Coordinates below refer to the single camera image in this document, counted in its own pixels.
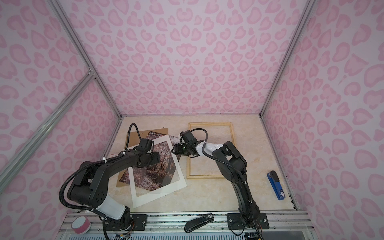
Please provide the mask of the light wooden picture frame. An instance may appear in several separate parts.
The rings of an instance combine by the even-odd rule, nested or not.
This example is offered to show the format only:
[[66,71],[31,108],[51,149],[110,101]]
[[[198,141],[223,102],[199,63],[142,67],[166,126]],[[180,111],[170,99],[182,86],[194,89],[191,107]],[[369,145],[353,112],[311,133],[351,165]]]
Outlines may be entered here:
[[[209,155],[227,141],[236,144],[235,131],[232,122],[192,122],[188,123],[189,130],[205,129],[208,133],[208,143],[205,152]],[[217,162],[201,155],[197,158],[187,158],[187,179],[223,179]]]

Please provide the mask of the white mat board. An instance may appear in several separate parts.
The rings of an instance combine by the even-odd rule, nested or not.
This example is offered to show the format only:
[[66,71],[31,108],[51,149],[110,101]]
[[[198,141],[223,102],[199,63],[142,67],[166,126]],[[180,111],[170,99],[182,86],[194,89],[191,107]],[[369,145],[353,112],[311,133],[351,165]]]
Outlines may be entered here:
[[[169,148],[171,150],[172,142],[171,142],[170,136],[168,135],[154,139],[154,144],[159,144],[164,141],[168,142]],[[135,187],[133,168],[127,169],[129,170],[130,189],[131,189],[131,196],[132,196],[132,202],[133,202],[134,208],[150,203],[168,194],[181,190],[187,186],[185,177],[183,176],[183,173],[176,155],[172,154],[172,157],[177,168],[176,173],[174,174],[174,178],[172,179],[169,185],[166,185],[165,187],[161,187],[154,191],[147,191],[147,190]]]

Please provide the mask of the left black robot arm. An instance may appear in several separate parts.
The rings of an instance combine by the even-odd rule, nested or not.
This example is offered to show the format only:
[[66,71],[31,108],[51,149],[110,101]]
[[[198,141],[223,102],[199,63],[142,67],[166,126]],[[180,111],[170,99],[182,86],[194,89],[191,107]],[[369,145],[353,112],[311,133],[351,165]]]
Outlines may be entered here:
[[144,168],[160,162],[160,153],[153,150],[154,142],[141,139],[138,146],[123,150],[112,158],[98,162],[83,162],[71,174],[59,191],[61,204],[69,209],[97,214],[104,227],[112,230],[133,229],[131,210],[108,195],[109,180],[128,168]]

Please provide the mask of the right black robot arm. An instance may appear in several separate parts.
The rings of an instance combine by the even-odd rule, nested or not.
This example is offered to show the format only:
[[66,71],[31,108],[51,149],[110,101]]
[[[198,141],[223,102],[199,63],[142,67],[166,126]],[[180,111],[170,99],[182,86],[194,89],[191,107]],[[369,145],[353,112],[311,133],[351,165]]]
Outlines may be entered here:
[[194,131],[208,132],[197,128],[180,133],[180,143],[175,144],[172,153],[187,157],[207,157],[216,162],[223,177],[231,182],[239,203],[241,220],[246,228],[256,227],[260,209],[252,197],[247,180],[247,162],[235,145],[227,141],[223,144],[208,143],[208,138],[197,140]]

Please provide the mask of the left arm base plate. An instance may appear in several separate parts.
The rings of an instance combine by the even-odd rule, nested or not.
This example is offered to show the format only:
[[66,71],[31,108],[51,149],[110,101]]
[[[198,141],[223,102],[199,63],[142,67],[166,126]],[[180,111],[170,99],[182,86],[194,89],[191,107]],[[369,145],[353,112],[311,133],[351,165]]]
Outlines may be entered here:
[[106,231],[144,231],[147,224],[146,214],[125,214],[119,220],[105,219],[103,229]]

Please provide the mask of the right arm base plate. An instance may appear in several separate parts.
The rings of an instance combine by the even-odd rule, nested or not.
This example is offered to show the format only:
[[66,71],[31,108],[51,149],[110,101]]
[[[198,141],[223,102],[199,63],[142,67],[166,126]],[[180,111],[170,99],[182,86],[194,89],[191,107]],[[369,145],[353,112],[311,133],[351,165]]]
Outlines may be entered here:
[[[245,230],[245,229],[254,229],[254,223],[252,219],[247,219],[241,213],[228,213],[228,228],[230,230]],[[255,218],[256,226],[259,230],[268,230],[270,228],[267,215],[265,213],[260,213]]]

